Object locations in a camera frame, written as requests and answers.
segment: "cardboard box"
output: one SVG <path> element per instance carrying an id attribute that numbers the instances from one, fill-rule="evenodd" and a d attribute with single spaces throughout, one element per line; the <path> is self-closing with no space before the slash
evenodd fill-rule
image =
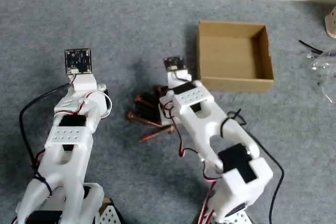
<path id="1" fill-rule="evenodd" d="M 210 90 L 266 92 L 274 83 L 264 24 L 200 21 L 198 78 Z"/>

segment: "perforated metal plate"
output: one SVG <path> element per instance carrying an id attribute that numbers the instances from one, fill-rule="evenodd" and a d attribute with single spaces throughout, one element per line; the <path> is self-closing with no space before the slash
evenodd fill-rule
<path id="1" fill-rule="evenodd" d="M 107 206 L 96 224 L 121 224 L 118 214 L 113 206 Z"/>
<path id="2" fill-rule="evenodd" d="M 248 215 L 245 213 L 245 211 L 240 211 L 235 213 L 234 215 L 229 216 L 225 219 L 223 224 L 253 224 L 248 217 Z M 211 224 L 216 224 L 215 219 L 211 219 Z"/>

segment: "circuit board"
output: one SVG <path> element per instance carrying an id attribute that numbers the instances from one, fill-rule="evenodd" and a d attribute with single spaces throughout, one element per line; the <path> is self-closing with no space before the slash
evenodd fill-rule
<path id="1" fill-rule="evenodd" d="M 181 56 L 167 57 L 163 59 L 167 72 L 187 69 Z"/>
<path id="2" fill-rule="evenodd" d="M 67 49 L 65 54 L 66 74 L 92 73 L 91 49 Z"/>

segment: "wire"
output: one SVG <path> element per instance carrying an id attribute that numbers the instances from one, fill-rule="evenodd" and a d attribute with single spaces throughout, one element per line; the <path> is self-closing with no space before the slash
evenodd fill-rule
<path id="1" fill-rule="evenodd" d="M 40 160 L 39 160 L 40 155 L 42 155 L 45 151 L 46 151 L 46 149 L 43 149 L 42 151 L 40 151 L 40 152 L 38 152 L 38 153 L 36 154 L 36 156 L 35 156 L 35 162 L 36 162 L 37 165 L 40 164 Z"/>
<path id="2" fill-rule="evenodd" d="M 230 115 L 230 114 L 234 114 L 233 117 L 227 117 L 223 123 L 220 125 L 220 136 L 223 137 L 223 126 L 224 124 L 229 120 L 229 119 L 235 119 L 236 117 L 239 117 L 241 119 L 243 119 L 243 121 L 246 123 L 246 121 L 244 120 L 244 118 L 239 115 L 241 109 L 239 109 L 237 112 L 234 112 L 234 111 L 230 111 L 227 113 L 227 115 Z M 266 153 L 266 155 L 278 166 L 278 168 L 280 169 L 281 171 L 281 176 L 279 178 L 279 182 L 278 182 L 278 185 L 276 187 L 276 189 L 274 190 L 274 194 L 273 194 L 273 197 L 272 197 L 272 201 L 271 201 L 271 204 L 270 204 L 270 208 L 269 208 L 269 215 L 268 215 L 268 219 L 269 219 L 269 223 L 272 224 L 272 212 L 273 212 L 273 207 L 274 207 L 274 203 L 275 203 L 275 199 L 277 197 L 277 194 L 278 194 L 278 191 L 279 191 L 279 188 L 282 184 L 282 181 L 285 177 L 285 170 L 283 169 L 283 167 L 280 165 L 280 163 L 268 152 L 268 150 L 261 144 L 261 142 L 251 133 L 249 132 L 247 129 L 243 128 L 246 133 L 259 145 L 259 147 Z"/>
<path id="3" fill-rule="evenodd" d="M 187 148 L 183 148 L 183 140 L 182 140 L 181 133 L 180 133 L 179 128 L 177 127 L 176 122 L 175 122 L 175 120 L 173 119 L 173 116 L 172 116 L 172 109 L 173 109 L 173 108 L 174 108 L 174 107 L 171 107 L 171 108 L 169 109 L 169 117 L 170 117 L 170 119 L 173 121 L 173 124 L 174 124 L 174 126 L 175 126 L 175 128 L 176 128 L 176 131 L 177 131 L 177 134 L 178 134 L 178 137 L 180 138 L 180 146 L 179 146 L 179 149 L 178 149 L 178 152 L 179 152 L 178 154 L 179 154 L 179 156 L 180 156 L 180 157 L 184 157 L 184 154 L 185 154 L 185 151 L 186 151 L 186 150 L 189 150 L 189 151 L 192 151 L 192 152 L 198 154 L 198 152 L 195 151 L 195 150 L 192 149 L 192 148 L 189 148 L 189 147 L 187 147 Z"/>
<path id="4" fill-rule="evenodd" d="M 178 77 L 178 76 L 177 76 L 177 71 L 174 71 L 174 75 L 175 75 L 175 77 L 177 78 L 177 80 L 179 80 L 179 81 L 190 82 L 190 81 L 187 80 L 187 79 L 183 79 L 183 78 Z"/>
<path id="5" fill-rule="evenodd" d="M 48 91 L 47 93 L 44 93 L 43 95 L 40 95 L 39 97 L 33 99 L 31 102 L 29 102 L 21 111 L 20 111 L 20 115 L 19 115 L 19 124 L 20 124 L 20 130 L 21 130 L 21 135 L 22 135 L 22 138 L 23 138 L 23 141 L 26 145 L 26 148 L 27 148 L 27 151 L 28 151 L 28 154 L 29 154 L 29 158 L 30 158 L 30 161 L 31 161 L 31 164 L 32 164 L 32 167 L 33 169 L 36 168 L 36 162 L 35 162 L 35 157 L 34 157 L 34 154 L 33 154 L 33 151 L 31 149 L 31 146 L 29 144 L 29 141 L 27 139 L 27 136 L 26 136 L 26 133 L 25 133 L 25 128 L 24 128 L 24 122 L 23 122 L 23 116 L 24 116 L 24 113 L 33 105 L 35 104 L 36 102 L 42 100 L 43 98 L 63 89 L 63 88 L 67 88 L 69 87 L 70 84 L 69 83 L 66 83 L 66 84 L 63 84 L 61 86 L 58 86 L 57 88 L 51 90 L 51 91 Z"/>
<path id="6" fill-rule="evenodd" d="M 212 182 L 211 185 L 210 185 L 209 191 L 206 194 L 205 200 L 203 202 L 202 210 L 201 210 L 201 213 L 199 214 L 197 224 L 201 224 L 202 221 L 205 218 L 205 211 L 206 211 L 206 208 L 208 206 L 208 202 L 209 202 L 209 199 L 210 199 L 210 194 L 211 194 L 212 190 L 214 189 L 215 185 L 216 185 L 216 181 Z"/>
<path id="7" fill-rule="evenodd" d="M 53 194 L 53 191 L 50 187 L 50 185 L 47 183 L 45 177 L 43 177 L 39 171 L 38 171 L 38 165 L 37 165 L 37 160 L 36 160 L 36 157 L 34 156 L 33 154 L 33 150 L 31 149 L 31 146 L 29 144 L 29 141 L 28 141 L 28 138 L 27 138 L 27 135 L 26 135 L 26 132 L 25 132 L 25 127 L 24 127 L 24 122 L 23 122 L 23 116 L 24 116 L 24 113 L 33 105 L 35 104 L 36 102 L 42 100 L 43 98 L 63 89 L 63 88 L 67 88 L 69 86 L 72 85 L 73 81 L 75 80 L 76 78 L 76 75 L 74 75 L 74 78 L 72 79 L 72 81 L 70 83 L 66 83 L 66 84 L 63 84 L 61 86 L 58 86 L 57 88 L 51 90 L 51 91 L 48 91 L 47 93 L 44 93 L 42 95 L 40 95 L 39 97 L 33 99 L 31 102 L 29 102 L 21 111 L 20 111 L 20 115 L 19 115 L 19 124 L 20 124 L 20 131 L 21 131 L 21 135 L 22 135 L 22 139 L 25 143 L 25 146 L 27 148 L 27 151 L 28 151 L 28 155 L 29 155 L 29 158 L 30 158 L 30 161 L 31 161 L 31 167 L 33 168 L 33 171 L 34 171 L 34 179 L 37 179 L 39 181 L 41 181 L 42 183 L 44 183 L 46 185 L 46 187 L 48 188 L 49 190 L 49 195 L 52 195 Z"/>
<path id="8" fill-rule="evenodd" d="M 110 103 L 110 105 L 108 106 L 108 109 L 107 109 L 107 111 L 106 111 L 106 114 L 103 115 L 103 116 L 101 117 L 101 119 L 105 119 L 105 118 L 107 118 L 107 117 L 109 116 L 109 114 L 110 114 L 111 111 L 112 111 L 112 101 L 111 101 L 111 98 L 110 98 L 107 94 L 105 94 L 104 92 L 102 92 L 102 91 L 100 91 L 100 90 L 93 90 L 93 91 L 90 91 L 90 92 L 87 93 L 84 97 L 87 98 L 87 97 L 89 97 L 91 94 L 93 94 L 93 93 L 95 93 L 95 92 L 98 92 L 98 93 L 103 94 L 103 95 L 108 99 L 108 101 L 109 101 L 109 103 Z"/>
<path id="9" fill-rule="evenodd" d="M 206 165 L 205 165 L 205 161 L 203 161 L 203 178 L 208 181 L 208 182 L 214 182 L 218 179 L 220 179 L 221 177 L 217 177 L 217 178 L 210 178 L 208 176 L 205 175 L 205 170 L 206 170 Z"/>
<path id="10" fill-rule="evenodd" d="M 252 135 L 252 133 L 250 133 L 248 130 L 245 130 L 247 134 L 249 134 L 250 137 L 253 138 L 253 140 L 259 145 L 259 147 L 267 154 L 267 156 L 269 156 L 269 158 L 279 167 L 279 169 L 281 170 L 281 176 L 278 182 L 278 185 L 276 187 L 276 189 L 274 190 L 274 194 L 272 197 L 272 201 L 271 201 L 271 205 L 269 208 L 269 215 L 268 215 L 268 219 L 269 219 L 269 223 L 272 224 L 272 212 L 273 212 L 273 207 L 274 207 L 274 203 L 275 203 L 275 199 L 277 197 L 279 188 L 282 184 L 282 181 L 285 177 L 285 170 L 283 169 L 283 167 L 280 165 L 280 163 L 268 152 L 268 150 L 266 150 L 266 148 L 260 143 L 260 141 L 254 136 Z"/>
<path id="11" fill-rule="evenodd" d="M 211 210 L 211 212 L 209 213 L 208 217 L 206 218 L 205 224 L 208 224 L 210 222 L 211 217 L 214 214 L 214 212 L 215 212 L 214 210 Z"/>
<path id="12" fill-rule="evenodd" d="M 16 220 L 17 220 L 17 216 L 12 220 L 11 224 L 15 224 Z"/>
<path id="13" fill-rule="evenodd" d="M 310 49 L 312 49 L 313 52 L 315 52 L 316 54 L 321 55 L 321 54 L 323 53 L 322 50 L 319 50 L 319 49 L 317 49 L 317 48 L 315 48 L 315 47 L 312 47 L 311 45 L 309 45 L 309 44 L 303 42 L 301 39 L 299 39 L 299 42 L 300 42 L 301 44 L 303 44 L 304 46 L 309 47 Z"/>
<path id="14" fill-rule="evenodd" d="M 105 94 L 104 92 L 100 91 L 100 90 L 93 90 L 93 91 L 90 91 L 88 93 L 86 93 L 84 95 L 84 100 L 79 104 L 78 106 L 78 109 L 76 111 L 71 111 L 71 110 L 60 110 L 60 111 L 57 111 L 55 114 L 54 114 L 54 118 L 58 115 L 58 114 L 68 114 L 68 115 L 78 115 L 79 112 L 81 111 L 81 109 L 83 108 L 84 104 L 85 104 L 85 99 L 88 98 L 91 94 L 95 93 L 95 92 L 99 92 L 101 94 L 103 94 L 109 101 L 110 105 L 108 106 L 108 109 L 107 109 L 107 112 L 104 116 L 101 117 L 101 119 L 105 119 L 109 116 L 109 114 L 111 113 L 112 111 L 112 101 L 111 99 L 109 98 L 109 96 L 107 94 Z"/>

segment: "gray carpet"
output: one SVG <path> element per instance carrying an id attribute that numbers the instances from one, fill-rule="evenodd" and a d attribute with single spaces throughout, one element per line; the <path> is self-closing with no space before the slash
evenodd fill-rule
<path id="1" fill-rule="evenodd" d="M 134 95 L 165 84 L 162 58 L 187 57 L 195 74 L 195 33 L 200 19 L 266 23 L 275 85 L 262 94 L 213 92 L 225 111 L 242 108 L 248 128 L 280 161 L 286 177 L 274 208 L 276 223 L 334 223 L 336 213 L 335 108 L 323 100 L 307 70 L 303 39 L 321 49 L 335 40 L 324 31 L 332 6 L 266 0 L 0 0 L 0 217 L 10 223 L 32 178 L 18 127 L 21 108 L 67 81 L 64 49 L 91 47 L 93 71 L 108 85 L 113 114 L 100 123 L 86 181 L 98 182 L 128 223 L 191 223 L 208 189 L 193 153 L 179 158 L 175 135 L 138 144 L 151 130 L 124 119 Z M 34 151 L 64 92 L 34 106 L 25 117 Z M 181 129 L 186 143 L 188 135 Z M 213 143 L 220 151 L 225 143 Z M 248 209 L 268 223 L 280 172 Z"/>

